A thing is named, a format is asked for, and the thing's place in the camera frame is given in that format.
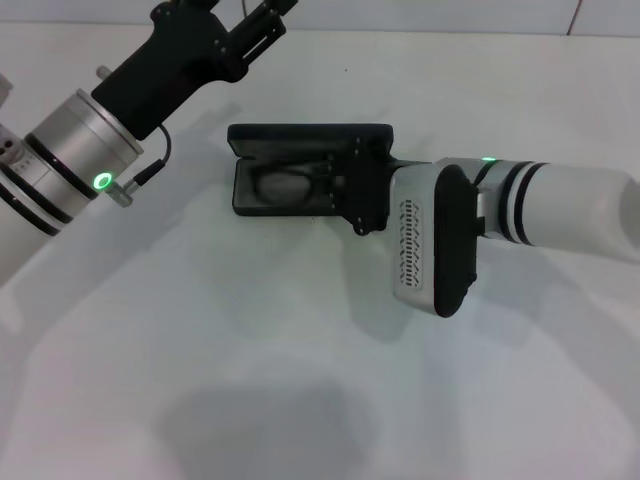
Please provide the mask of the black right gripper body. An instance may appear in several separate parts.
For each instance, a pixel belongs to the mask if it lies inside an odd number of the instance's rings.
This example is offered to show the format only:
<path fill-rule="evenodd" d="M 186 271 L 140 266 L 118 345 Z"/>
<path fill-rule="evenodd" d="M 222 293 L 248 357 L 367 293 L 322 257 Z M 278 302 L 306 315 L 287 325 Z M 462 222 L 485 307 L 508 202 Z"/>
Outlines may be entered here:
<path fill-rule="evenodd" d="M 348 221 L 357 235 L 384 231 L 390 215 L 393 174 L 427 162 L 399 160 L 383 138 L 357 137 L 348 162 Z"/>

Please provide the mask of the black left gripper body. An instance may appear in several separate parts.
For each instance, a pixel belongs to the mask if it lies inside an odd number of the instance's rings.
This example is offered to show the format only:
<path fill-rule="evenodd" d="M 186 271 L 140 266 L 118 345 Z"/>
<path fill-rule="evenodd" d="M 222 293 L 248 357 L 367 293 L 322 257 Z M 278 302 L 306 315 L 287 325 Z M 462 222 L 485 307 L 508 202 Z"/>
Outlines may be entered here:
<path fill-rule="evenodd" d="M 135 139 L 147 138 L 202 86 L 234 83 L 248 71 L 226 58 L 245 52 L 248 21 L 228 31 L 213 7 L 212 1 L 157 5 L 149 39 L 92 91 Z"/>

